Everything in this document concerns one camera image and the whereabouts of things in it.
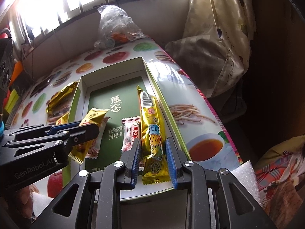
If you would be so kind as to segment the green white cardboard box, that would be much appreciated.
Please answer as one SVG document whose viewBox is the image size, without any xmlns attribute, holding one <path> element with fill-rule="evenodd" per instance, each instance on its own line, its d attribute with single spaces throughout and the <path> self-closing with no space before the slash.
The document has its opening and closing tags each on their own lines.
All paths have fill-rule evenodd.
<svg viewBox="0 0 305 229">
<path fill-rule="evenodd" d="M 99 142 L 99 154 L 83 164 L 71 160 L 63 171 L 64 184 L 82 169 L 99 171 L 119 159 L 124 138 L 121 121 L 140 114 L 138 88 L 157 98 L 168 135 L 174 139 L 190 138 L 185 123 L 170 119 L 170 110 L 175 105 L 199 108 L 204 103 L 193 83 L 166 52 L 119 50 L 101 54 L 94 51 L 72 59 L 66 66 L 79 81 L 69 120 L 82 120 L 90 109 L 97 108 L 106 109 L 108 121 Z"/>
</svg>

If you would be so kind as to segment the cream patterned curtain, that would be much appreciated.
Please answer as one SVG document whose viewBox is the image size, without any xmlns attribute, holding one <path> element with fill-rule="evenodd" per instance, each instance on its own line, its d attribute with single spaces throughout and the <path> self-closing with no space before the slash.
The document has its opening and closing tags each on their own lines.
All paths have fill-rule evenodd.
<svg viewBox="0 0 305 229">
<path fill-rule="evenodd" d="M 247 72 L 254 31 L 252 0 L 190 0 L 182 38 L 165 50 L 206 97 L 216 97 Z"/>
</svg>

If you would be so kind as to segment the clear plastic bag with items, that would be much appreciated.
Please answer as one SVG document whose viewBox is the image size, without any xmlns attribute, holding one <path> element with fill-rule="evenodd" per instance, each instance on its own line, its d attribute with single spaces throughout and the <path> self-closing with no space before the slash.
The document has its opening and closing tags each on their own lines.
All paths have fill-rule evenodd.
<svg viewBox="0 0 305 229">
<path fill-rule="evenodd" d="M 97 40 L 94 43 L 96 49 L 110 49 L 146 37 L 132 18 L 120 7 L 102 5 L 98 8 L 98 12 L 100 23 Z"/>
</svg>

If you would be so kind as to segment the yellow green box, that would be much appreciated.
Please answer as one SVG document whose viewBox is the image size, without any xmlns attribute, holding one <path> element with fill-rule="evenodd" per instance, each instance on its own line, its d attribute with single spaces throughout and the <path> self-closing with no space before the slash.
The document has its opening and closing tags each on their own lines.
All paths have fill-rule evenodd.
<svg viewBox="0 0 305 229">
<path fill-rule="evenodd" d="M 8 113 L 11 114 L 14 106 L 17 104 L 17 101 L 19 100 L 19 95 L 15 89 L 13 89 L 9 97 L 7 99 L 7 102 L 5 103 L 4 110 Z"/>
</svg>

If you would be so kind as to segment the white foam sheet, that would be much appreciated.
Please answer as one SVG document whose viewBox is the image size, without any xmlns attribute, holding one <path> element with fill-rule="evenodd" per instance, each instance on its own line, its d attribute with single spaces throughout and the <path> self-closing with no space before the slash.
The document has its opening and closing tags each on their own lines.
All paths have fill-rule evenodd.
<svg viewBox="0 0 305 229">
<path fill-rule="evenodd" d="M 259 196 L 258 182 L 256 180 L 255 172 L 250 161 L 242 164 L 232 171 L 232 174 L 240 181 L 240 183 L 247 189 L 247 191 L 254 197 L 254 199 L 261 206 L 261 198 Z"/>
</svg>

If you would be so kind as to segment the colourful patterned cloth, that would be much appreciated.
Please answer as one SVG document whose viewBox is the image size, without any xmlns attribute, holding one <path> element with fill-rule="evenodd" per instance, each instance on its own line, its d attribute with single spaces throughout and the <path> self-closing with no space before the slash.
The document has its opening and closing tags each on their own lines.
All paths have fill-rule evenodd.
<svg viewBox="0 0 305 229">
<path fill-rule="evenodd" d="M 304 135 L 270 148 L 254 172 L 263 210 L 285 228 L 304 205 Z"/>
</svg>

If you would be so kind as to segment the gold long snack bar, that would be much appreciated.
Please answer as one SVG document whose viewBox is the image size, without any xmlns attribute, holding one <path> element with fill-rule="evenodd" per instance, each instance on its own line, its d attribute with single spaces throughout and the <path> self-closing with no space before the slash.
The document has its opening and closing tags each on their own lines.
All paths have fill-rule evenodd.
<svg viewBox="0 0 305 229">
<path fill-rule="evenodd" d="M 142 182 L 152 185 L 170 181 L 166 161 L 165 125 L 157 99 L 137 87 L 141 117 L 141 158 L 144 160 Z"/>
<path fill-rule="evenodd" d="M 47 124 L 56 124 L 56 121 L 70 111 L 72 100 L 78 86 L 78 81 L 71 82 L 56 92 L 47 104 Z"/>
</svg>

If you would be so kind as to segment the yellow peanut crisp packet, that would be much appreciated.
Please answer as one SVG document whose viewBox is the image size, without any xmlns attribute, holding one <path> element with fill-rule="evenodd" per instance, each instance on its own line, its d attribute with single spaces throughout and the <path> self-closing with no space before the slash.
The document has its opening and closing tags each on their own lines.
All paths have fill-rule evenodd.
<svg viewBox="0 0 305 229">
<path fill-rule="evenodd" d="M 69 153 L 69 157 L 73 161 L 78 164 L 83 164 L 93 140 L 95 140 L 99 135 L 99 127 L 108 111 L 109 109 L 91 108 L 80 122 L 79 128 L 83 130 L 84 134 L 79 136 L 79 140 Z"/>
<path fill-rule="evenodd" d="M 57 121 L 56 125 L 63 125 L 68 122 L 69 112 L 65 113 L 63 116 L 61 116 Z"/>
</svg>

